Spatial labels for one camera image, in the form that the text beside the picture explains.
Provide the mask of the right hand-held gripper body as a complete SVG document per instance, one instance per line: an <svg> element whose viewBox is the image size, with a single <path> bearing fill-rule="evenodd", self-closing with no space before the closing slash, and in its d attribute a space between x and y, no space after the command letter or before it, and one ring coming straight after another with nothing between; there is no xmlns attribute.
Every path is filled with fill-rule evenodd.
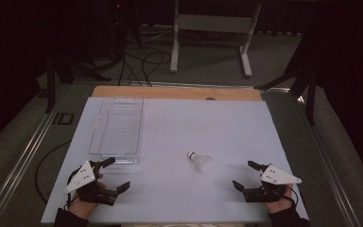
<svg viewBox="0 0 363 227"><path fill-rule="evenodd" d="M293 176L273 165L261 165L261 186L244 189L243 196L246 202L275 202L285 193L285 187L291 183L301 183L299 177Z"/></svg>

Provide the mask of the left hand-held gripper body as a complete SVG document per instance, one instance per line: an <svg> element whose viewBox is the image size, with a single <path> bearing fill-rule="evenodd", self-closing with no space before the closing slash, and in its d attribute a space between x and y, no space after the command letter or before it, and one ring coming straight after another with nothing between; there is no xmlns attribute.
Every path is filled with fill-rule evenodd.
<svg viewBox="0 0 363 227"><path fill-rule="evenodd" d="M113 206L118 193L104 189L98 184L101 162L86 161L79 169L72 172L68 179L64 194L67 205L72 201L71 193L76 191L82 201Z"/></svg>

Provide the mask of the clear plastic tray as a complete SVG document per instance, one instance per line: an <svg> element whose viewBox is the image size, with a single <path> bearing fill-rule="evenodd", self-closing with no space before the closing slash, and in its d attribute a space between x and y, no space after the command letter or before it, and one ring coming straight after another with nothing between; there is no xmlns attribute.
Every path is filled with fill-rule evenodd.
<svg viewBox="0 0 363 227"><path fill-rule="evenodd" d="M144 100L104 97L89 153L98 160L114 158L118 165L135 165L140 159Z"/></svg>

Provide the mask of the white shuttlecock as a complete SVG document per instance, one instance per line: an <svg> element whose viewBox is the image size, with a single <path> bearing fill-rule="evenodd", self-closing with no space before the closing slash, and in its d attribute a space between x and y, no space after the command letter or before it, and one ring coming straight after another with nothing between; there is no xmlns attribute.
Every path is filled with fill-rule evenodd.
<svg viewBox="0 0 363 227"><path fill-rule="evenodd" d="M213 158L211 156L198 154L194 151L188 152L187 157L199 173L205 172L213 162Z"/></svg>

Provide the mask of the person's right hand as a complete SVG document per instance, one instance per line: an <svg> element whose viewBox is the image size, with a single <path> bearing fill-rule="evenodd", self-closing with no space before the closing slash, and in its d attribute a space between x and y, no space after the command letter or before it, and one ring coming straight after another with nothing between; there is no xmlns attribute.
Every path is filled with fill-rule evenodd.
<svg viewBox="0 0 363 227"><path fill-rule="evenodd" d="M285 193L278 201L265 203L268 212L270 214L276 214L278 212L289 209L294 203L294 200L291 199L291 196L292 196L292 184L288 184L285 187Z"/></svg>

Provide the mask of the person's left hand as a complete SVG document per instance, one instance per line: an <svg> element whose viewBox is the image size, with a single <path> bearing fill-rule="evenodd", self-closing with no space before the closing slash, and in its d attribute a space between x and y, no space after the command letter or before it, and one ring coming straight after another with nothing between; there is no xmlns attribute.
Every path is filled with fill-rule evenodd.
<svg viewBox="0 0 363 227"><path fill-rule="evenodd" d="M97 208L97 203L82 201L78 196L74 196L68 211L79 218L88 219Z"/></svg>

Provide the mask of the white board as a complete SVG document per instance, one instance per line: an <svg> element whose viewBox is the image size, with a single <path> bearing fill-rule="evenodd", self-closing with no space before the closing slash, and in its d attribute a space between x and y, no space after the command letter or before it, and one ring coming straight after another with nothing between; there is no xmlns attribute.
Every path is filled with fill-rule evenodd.
<svg viewBox="0 0 363 227"><path fill-rule="evenodd" d="M113 206L90 217L103 224L266 222L261 203L247 203L233 181L260 185L248 161L290 169L263 101L148 99L143 109L140 161L104 170L110 188L130 182ZM199 173L187 153L209 155Z"/></svg>

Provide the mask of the black tripod stand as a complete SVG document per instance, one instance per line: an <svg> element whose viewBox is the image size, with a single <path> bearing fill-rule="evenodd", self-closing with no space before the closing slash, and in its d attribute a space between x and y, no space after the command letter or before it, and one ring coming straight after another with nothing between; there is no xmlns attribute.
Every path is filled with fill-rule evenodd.
<svg viewBox="0 0 363 227"><path fill-rule="evenodd" d="M85 73L88 77L99 81L109 81L108 78L100 76L93 69L84 66L81 62L76 61L69 55L65 54L59 47L49 39L46 50L46 91L47 106L45 112L49 114L56 104L56 81L55 76L58 75L60 80L65 84L73 82L73 76L69 67L74 66L77 70Z"/></svg>
<svg viewBox="0 0 363 227"><path fill-rule="evenodd" d="M315 62L316 57L314 55L303 47L298 47L281 76L268 83L255 86L255 89L266 91L289 79L295 79L288 92L291 96L300 97L304 91L307 91L305 116L309 123L314 125L313 112L317 80Z"/></svg>

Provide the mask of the aluminium rail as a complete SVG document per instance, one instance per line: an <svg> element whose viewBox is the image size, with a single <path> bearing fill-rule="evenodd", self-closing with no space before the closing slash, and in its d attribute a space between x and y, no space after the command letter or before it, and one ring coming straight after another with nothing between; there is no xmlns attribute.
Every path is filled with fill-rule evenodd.
<svg viewBox="0 0 363 227"><path fill-rule="evenodd" d="M361 227L358 217L354 211L354 208L348 198L346 190L343 187L341 180L339 179L332 162L329 159L328 152L323 140L317 128L309 123L305 114L306 102L301 96L293 96L293 100L296 102L301 118L304 124L310 131L311 137L317 147L316 154L318 155L322 171L327 179L330 189L334 195L334 199L340 210L340 213L345 221L347 227Z"/></svg>
<svg viewBox="0 0 363 227"><path fill-rule="evenodd" d="M53 125L71 90L62 86L50 113L34 98L0 134L0 227L40 227L72 130Z"/></svg>

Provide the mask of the black floor bracket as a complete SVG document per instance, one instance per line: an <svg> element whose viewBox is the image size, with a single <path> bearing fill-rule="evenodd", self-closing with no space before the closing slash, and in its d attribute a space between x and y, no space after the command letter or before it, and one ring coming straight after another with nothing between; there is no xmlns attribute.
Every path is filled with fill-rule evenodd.
<svg viewBox="0 0 363 227"><path fill-rule="evenodd" d="M74 121L72 113L56 113L52 121L53 125L71 125Z"/></svg>

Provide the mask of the white metal stand frame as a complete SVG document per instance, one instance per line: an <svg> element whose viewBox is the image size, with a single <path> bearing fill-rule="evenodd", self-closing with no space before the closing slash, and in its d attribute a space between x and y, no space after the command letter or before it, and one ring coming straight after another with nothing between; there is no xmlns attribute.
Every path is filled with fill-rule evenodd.
<svg viewBox="0 0 363 227"><path fill-rule="evenodd" d="M170 59L171 73L176 73L178 71L180 30L194 30L246 34L247 40L239 47L239 54L245 77L250 78L252 76L248 50L262 8L261 4L255 5L253 15L251 17L185 14L180 13L179 6L180 0L175 0L173 47Z"/></svg>

